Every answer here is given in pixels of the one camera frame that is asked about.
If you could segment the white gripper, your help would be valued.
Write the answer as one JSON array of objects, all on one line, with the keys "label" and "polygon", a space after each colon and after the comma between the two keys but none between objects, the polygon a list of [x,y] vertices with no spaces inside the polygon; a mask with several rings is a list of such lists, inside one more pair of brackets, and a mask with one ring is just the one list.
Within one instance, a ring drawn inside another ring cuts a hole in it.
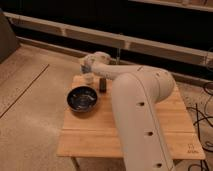
[{"label": "white gripper", "polygon": [[79,59],[79,63],[82,71],[90,71],[91,65],[94,62],[101,62],[104,64],[110,63],[111,56],[105,52],[97,51],[95,53],[88,54]]}]

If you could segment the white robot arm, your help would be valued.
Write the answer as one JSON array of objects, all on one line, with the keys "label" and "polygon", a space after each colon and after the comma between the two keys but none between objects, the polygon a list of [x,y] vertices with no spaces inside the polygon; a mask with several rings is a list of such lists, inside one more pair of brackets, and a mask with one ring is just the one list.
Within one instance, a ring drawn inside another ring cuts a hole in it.
[{"label": "white robot arm", "polygon": [[80,65],[85,73],[112,81],[112,111],[126,171],[175,171],[155,109],[174,89],[171,73],[146,65],[112,65],[104,52],[86,55]]}]

